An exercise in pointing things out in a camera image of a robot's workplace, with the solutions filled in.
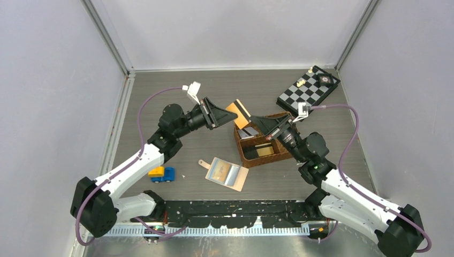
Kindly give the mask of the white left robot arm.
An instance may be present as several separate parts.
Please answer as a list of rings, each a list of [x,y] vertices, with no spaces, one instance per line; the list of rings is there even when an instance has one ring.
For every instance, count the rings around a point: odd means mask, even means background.
[[[137,196],[123,197],[132,185],[149,171],[162,166],[182,148],[181,138],[201,127],[216,129],[237,118],[237,114],[220,108],[205,97],[194,108],[184,112],[178,104],[167,105],[158,122],[158,129],[145,141],[139,151],[124,163],[95,179],[78,181],[71,215],[80,227],[99,238],[117,222],[147,217],[157,222],[164,217],[165,201],[151,190]]]

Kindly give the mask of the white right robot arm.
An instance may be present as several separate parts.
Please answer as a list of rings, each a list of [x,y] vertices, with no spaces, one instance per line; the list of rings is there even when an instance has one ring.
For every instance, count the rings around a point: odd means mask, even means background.
[[[298,171],[316,190],[305,200],[306,214],[339,221],[375,242],[385,256],[412,256],[424,240],[419,211],[400,207],[339,173],[326,159],[329,149],[317,132],[302,138],[290,115],[252,116],[251,122],[266,140],[279,141],[301,163]]]

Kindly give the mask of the beige leather card holder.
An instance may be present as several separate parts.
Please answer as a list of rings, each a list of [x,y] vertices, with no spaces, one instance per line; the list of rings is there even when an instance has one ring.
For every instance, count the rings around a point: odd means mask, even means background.
[[[211,163],[198,160],[198,164],[207,169],[206,180],[225,186],[237,192],[243,190],[249,169],[234,164],[218,157],[214,157]]]

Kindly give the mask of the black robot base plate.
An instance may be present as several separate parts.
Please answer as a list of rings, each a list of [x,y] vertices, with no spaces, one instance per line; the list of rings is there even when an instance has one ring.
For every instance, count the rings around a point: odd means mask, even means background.
[[[228,229],[250,228],[261,222],[263,228],[296,228],[308,221],[325,222],[326,217],[310,203],[300,200],[166,200],[144,222],[165,223],[171,228]]]

